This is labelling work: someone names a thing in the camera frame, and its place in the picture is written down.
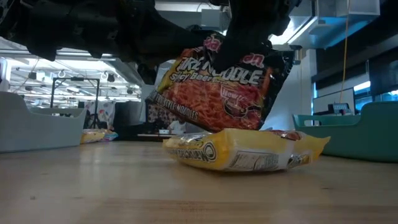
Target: wooden table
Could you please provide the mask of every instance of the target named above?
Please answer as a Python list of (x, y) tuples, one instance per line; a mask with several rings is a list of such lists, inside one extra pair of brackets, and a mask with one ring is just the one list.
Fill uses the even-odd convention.
[(216, 173), (157, 142), (0, 154), (0, 223), (397, 223), (397, 171), (322, 157), (287, 172)]
[(175, 136), (174, 134), (137, 134), (139, 141), (154, 141), (162, 142), (164, 139), (169, 139)]

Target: black robotic arm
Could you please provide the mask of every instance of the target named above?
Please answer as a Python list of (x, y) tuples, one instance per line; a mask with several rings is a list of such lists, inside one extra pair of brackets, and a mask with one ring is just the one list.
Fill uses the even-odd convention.
[[(233, 65), (269, 35), (281, 35), (301, 0), (210, 0), (230, 6), (231, 22), (216, 70)], [(201, 46), (209, 31), (186, 30), (159, 15), (154, 0), (0, 0), (0, 36), (55, 60), (57, 50), (113, 54), (144, 70)]]

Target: yellow noodle package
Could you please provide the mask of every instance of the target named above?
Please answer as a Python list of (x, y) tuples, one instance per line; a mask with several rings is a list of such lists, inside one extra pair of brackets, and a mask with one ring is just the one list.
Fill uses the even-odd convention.
[(163, 141), (163, 148), (185, 164), (220, 171), (275, 171), (309, 164), (322, 153), (328, 138), (296, 131), (224, 129), (184, 134)]

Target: noodle package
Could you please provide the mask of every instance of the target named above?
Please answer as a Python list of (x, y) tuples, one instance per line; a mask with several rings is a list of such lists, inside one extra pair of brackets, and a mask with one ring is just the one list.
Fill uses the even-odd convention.
[(223, 36), (185, 49), (148, 100), (207, 131), (260, 129), (292, 68), (294, 52), (262, 45), (217, 73), (212, 63)]
[(224, 129), (174, 136), (163, 148), (184, 164), (209, 170), (262, 172), (290, 169), (318, 159), (328, 138), (295, 131)]

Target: yellow cable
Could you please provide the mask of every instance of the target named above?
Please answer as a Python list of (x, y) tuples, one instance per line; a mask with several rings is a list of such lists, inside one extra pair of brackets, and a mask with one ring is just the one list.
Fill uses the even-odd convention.
[(343, 99), (344, 81), (346, 79), (347, 43), (348, 43), (348, 18), (349, 18), (349, 11), (350, 10), (351, 10), (351, 0), (348, 0), (348, 13), (347, 13), (347, 20), (346, 20), (346, 36), (345, 36), (345, 46), (344, 46), (343, 81), (341, 82), (340, 103), (341, 103), (341, 101)]
[(300, 49), (300, 113), (303, 113), (303, 49)]

